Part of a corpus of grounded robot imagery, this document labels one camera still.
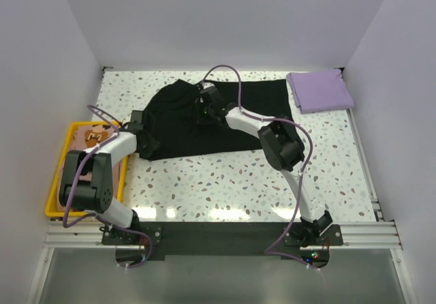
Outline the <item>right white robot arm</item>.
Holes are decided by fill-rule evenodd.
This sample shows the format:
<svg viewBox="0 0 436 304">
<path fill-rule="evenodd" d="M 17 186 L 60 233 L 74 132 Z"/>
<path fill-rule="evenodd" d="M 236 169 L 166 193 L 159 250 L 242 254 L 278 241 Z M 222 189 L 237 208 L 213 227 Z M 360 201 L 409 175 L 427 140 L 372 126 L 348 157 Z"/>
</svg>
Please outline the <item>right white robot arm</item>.
<svg viewBox="0 0 436 304">
<path fill-rule="evenodd" d="M 300 221 L 295 224 L 292 217 L 281 238 L 293 238 L 302 247 L 320 244 L 328 236 L 332 217 L 321 200 L 315 197 L 315 192 L 306 189 L 302 182 L 309 156 L 313 153 L 309 134 L 303 132 L 309 141 L 309 153 L 305 155 L 305 145 L 297 132 L 300 126 L 293 121 L 286 117 L 260 115 L 235 103 L 226 104 L 215 85 L 201 82 L 198 88 L 198 123 L 224 125 L 257 138 L 266 161 L 289 184 L 296 199 L 296 209 L 300 212 Z"/>
</svg>

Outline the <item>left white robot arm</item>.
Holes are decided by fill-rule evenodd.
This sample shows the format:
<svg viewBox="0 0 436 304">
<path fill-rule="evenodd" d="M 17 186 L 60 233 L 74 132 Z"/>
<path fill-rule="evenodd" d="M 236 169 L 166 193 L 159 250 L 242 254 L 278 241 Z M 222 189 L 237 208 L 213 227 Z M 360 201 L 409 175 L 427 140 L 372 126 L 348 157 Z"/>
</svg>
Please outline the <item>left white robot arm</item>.
<svg viewBox="0 0 436 304">
<path fill-rule="evenodd" d="M 113 167 L 124 157 L 137 153 L 147 159 L 156 152 L 159 142 L 151 135 L 152 124 L 150 114 L 134 110 L 127 125 L 116 128 L 108 139 L 66 154 L 59 190 L 59 201 L 65 207 L 64 228 L 94 217 L 115 230 L 109 235 L 126 244 L 152 244 L 141 230 L 138 214 L 114 197 L 112 178 Z"/>
</svg>

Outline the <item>black t-shirt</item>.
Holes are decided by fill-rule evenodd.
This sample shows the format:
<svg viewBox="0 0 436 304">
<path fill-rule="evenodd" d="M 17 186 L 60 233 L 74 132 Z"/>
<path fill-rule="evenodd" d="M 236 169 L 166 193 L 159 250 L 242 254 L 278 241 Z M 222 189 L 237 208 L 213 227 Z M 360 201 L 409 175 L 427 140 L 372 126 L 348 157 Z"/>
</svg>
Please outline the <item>black t-shirt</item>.
<svg viewBox="0 0 436 304">
<path fill-rule="evenodd" d="M 150 161 L 261 149 L 260 141 L 224 123 L 198 121 L 200 87 L 178 79 L 160 89 L 145 106 L 146 129 L 158 147 Z M 268 117 L 292 117 L 284 79 L 244 81 L 243 108 Z"/>
</svg>

